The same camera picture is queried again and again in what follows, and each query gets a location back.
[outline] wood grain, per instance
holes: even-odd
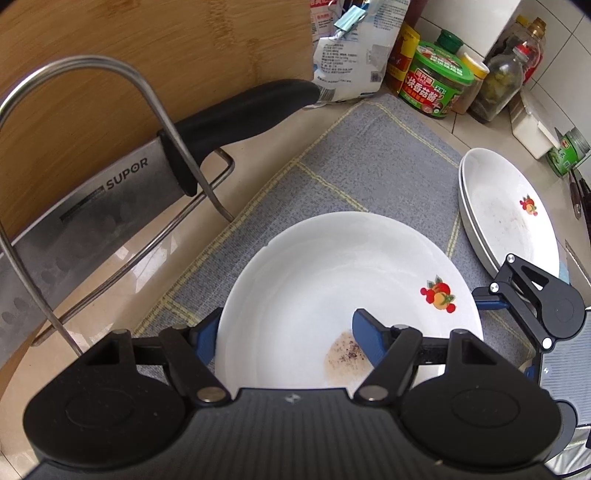
[[[2,95],[48,61],[103,54],[137,68],[175,121],[260,83],[311,78],[306,0],[17,0],[0,32]],[[66,73],[30,94],[0,132],[9,235],[158,129],[113,73]]]

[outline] checkered cloth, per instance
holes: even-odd
[[[158,301],[135,335],[157,335],[176,323],[195,325],[224,305],[238,274],[274,236],[328,212],[373,212],[405,223],[447,254],[470,289],[488,285],[491,278],[470,246],[458,210],[460,159],[402,100],[383,94],[355,104],[269,181]],[[513,364],[533,356],[507,312],[484,312],[481,319],[485,341]]]

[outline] beige countertop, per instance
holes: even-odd
[[[239,213],[272,175],[316,140],[348,107],[341,104],[300,111],[258,137],[229,145],[226,150],[236,159],[236,170],[216,191],[222,203],[234,215]],[[513,137],[508,113],[503,111],[488,125],[481,125],[469,115],[453,114],[442,121],[435,121],[419,112],[417,116],[462,155],[473,147],[490,148],[525,174],[550,214],[561,245],[561,259],[569,267],[571,281],[582,292],[586,304],[590,305],[591,288],[563,248],[568,242],[585,269],[591,271],[591,245],[584,218],[577,220],[574,217],[567,180],[558,178],[545,160],[534,159]],[[222,168],[223,162],[214,155],[204,163],[204,173],[210,179]],[[60,306],[58,313],[128,261],[185,202],[179,200],[127,242]],[[67,329],[83,349],[112,329],[133,329],[225,226],[225,220],[211,204],[202,203],[117,285],[68,323]],[[24,476],[36,464],[22,431],[24,407],[40,388],[74,359],[74,353],[58,335],[53,335],[39,347],[29,349],[24,356],[0,400],[0,442],[4,454],[0,455],[0,480]]]

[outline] fruit decal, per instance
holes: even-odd
[[[428,281],[427,288],[421,288],[421,295],[437,310],[445,310],[448,313],[456,311],[456,306],[452,303],[456,296],[451,294],[449,285],[439,277],[435,277],[435,282]]]
[[[519,203],[527,213],[533,215],[534,217],[538,216],[538,212],[536,212],[537,207],[535,206],[533,199],[529,195],[527,197],[523,197],[523,200],[520,200]]]

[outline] white plate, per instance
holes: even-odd
[[[421,293],[437,276],[455,296],[453,313]],[[232,395],[240,387],[347,387],[352,394],[371,371],[350,343],[358,308],[424,336],[465,328],[482,339],[468,286],[429,239],[372,213],[328,213],[277,235],[242,271],[220,320],[216,375]],[[421,367],[417,381],[442,372]]]
[[[493,260],[502,265],[513,253],[558,277],[560,260],[550,217],[523,174],[486,148],[468,151],[461,169],[476,233]]]
[[[457,173],[458,200],[460,205],[460,216],[462,217],[462,225],[464,226],[466,236],[472,245],[474,253],[478,257],[478,260],[480,260],[480,263],[482,263],[489,275],[494,278],[499,272],[499,267],[495,264],[495,261],[491,257],[490,253],[486,250],[485,244],[480,239],[476,230],[476,226],[474,225],[474,220],[472,219],[470,207],[466,203],[464,179],[462,178],[462,162],[460,162],[460,168],[458,168]]]

